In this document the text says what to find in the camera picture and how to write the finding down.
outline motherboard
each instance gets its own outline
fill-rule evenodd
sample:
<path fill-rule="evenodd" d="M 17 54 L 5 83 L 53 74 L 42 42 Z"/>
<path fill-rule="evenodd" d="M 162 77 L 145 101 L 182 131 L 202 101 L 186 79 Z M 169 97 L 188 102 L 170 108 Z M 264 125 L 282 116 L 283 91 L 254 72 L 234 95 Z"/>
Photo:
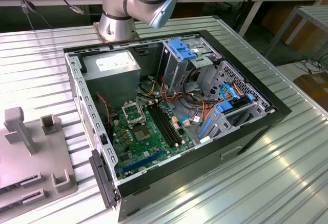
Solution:
<path fill-rule="evenodd" d="M 166 101 L 127 104 L 110 117 L 114 123 L 113 147 L 119 161 L 115 166 L 118 179 L 194 147 Z"/>

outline metal work table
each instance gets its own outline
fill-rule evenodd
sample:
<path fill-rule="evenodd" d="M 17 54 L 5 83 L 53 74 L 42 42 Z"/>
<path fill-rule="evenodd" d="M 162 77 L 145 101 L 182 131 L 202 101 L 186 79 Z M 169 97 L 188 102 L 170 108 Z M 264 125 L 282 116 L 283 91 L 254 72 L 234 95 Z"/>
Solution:
<path fill-rule="evenodd" d="M 273 51 L 281 37 L 285 34 L 289 25 L 293 22 L 296 16 L 302 16 L 303 21 L 309 21 L 316 25 L 318 28 L 322 29 L 328 33 L 328 5 L 319 5 L 319 6 L 296 6 L 287 20 L 283 23 L 278 33 L 275 35 L 271 41 L 268 50 L 264 54 L 265 57 L 268 57 Z M 324 43 L 323 46 L 317 51 L 314 58 L 317 58 L 322 54 L 328 47 L 328 42 Z"/>
<path fill-rule="evenodd" d="M 159 30 L 136 26 L 141 37 L 210 31 L 293 112 L 249 151 L 122 223 L 327 223 L 328 114 L 219 19 L 173 19 Z M 115 223 L 88 162 L 62 52 L 98 43 L 95 31 L 87 26 L 4 33 L 0 42 L 0 113 L 19 105 L 25 120 L 58 115 L 78 182 L 76 193 L 8 223 Z"/>

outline label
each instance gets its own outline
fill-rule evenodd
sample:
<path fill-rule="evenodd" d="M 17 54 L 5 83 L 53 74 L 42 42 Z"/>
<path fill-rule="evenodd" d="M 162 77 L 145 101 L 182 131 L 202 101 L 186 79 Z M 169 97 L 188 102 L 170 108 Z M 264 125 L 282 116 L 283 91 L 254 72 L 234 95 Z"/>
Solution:
<path fill-rule="evenodd" d="M 312 79 L 314 79 L 316 81 L 316 83 L 319 83 L 319 84 L 324 83 L 324 80 L 321 77 L 314 76 L 314 77 L 312 77 Z"/>
<path fill-rule="evenodd" d="M 193 121 L 194 121 L 194 122 L 199 122 L 199 119 L 200 119 L 199 116 L 195 116 Z"/>
<path fill-rule="evenodd" d="M 205 138 L 202 138 L 199 142 L 200 143 L 204 143 L 204 142 L 206 142 L 206 141 L 208 141 L 208 140 L 210 140 L 211 138 L 209 137 L 209 136 L 206 136 Z"/>
<path fill-rule="evenodd" d="M 112 69 L 135 66 L 136 62 L 130 59 L 127 52 L 115 53 L 109 57 L 99 58 L 96 64 L 101 72 Z"/>

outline gray robot arm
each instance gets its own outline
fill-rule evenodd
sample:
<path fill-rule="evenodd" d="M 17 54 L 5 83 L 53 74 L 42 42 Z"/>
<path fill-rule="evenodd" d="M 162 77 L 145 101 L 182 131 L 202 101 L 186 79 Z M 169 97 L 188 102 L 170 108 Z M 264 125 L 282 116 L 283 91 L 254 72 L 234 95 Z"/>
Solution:
<path fill-rule="evenodd" d="M 134 19 L 161 28 L 172 15 L 175 0 L 102 0 L 99 33 L 108 41 L 136 37 Z"/>

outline black ram slot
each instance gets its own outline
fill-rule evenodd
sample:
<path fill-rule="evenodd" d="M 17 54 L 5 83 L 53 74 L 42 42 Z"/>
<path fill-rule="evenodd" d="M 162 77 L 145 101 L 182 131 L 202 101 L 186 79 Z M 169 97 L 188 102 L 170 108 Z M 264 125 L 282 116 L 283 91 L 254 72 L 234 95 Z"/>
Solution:
<path fill-rule="evenodd" d="M 157 124 L 159 130 L 161 131 L 162 135 L 164 136 L 168 145 L 170 147 L 173 147 L 175 142 L 172 139 L 172 137 L 170 136 L 168 129 L 166 129 L 165 124 L 162 122 L 161 117 L 156 113 L 154 107 L 150 107 L 150 108 L 148 107 L 148 110 L 149 110 L 149 113 L 151 114 L 151 116 L 153 117 L 155 123 Z"/>
<path fill-rule="evenodd" d="M 150 106 L 147 107 L 147 109 L 168 145 L 172 148 L 175 146 L 175 143 L 180 143 L 178 135 L 176 134 L 172 125 L 166 119 L 163 110 L 158 106 Z"/>
<path fill-rule="evenodd" d="M 163 119 L 165 121 L 165 125 L 168 127 L 168 132 L 170 133 L 170 136 L 172 136 L 172 138 L 174 138 L 175 143 L 180 144 L 181 140 L 180 140 L 179 136 L 177 135 L 175 128 L 167 120 L 167 118 L 164 114 L 164 111 L 159 106 L 155 106 L 155 111 L 156 111 L 156 114 L 158 114 L 161 117 L 161 119 Z"/>

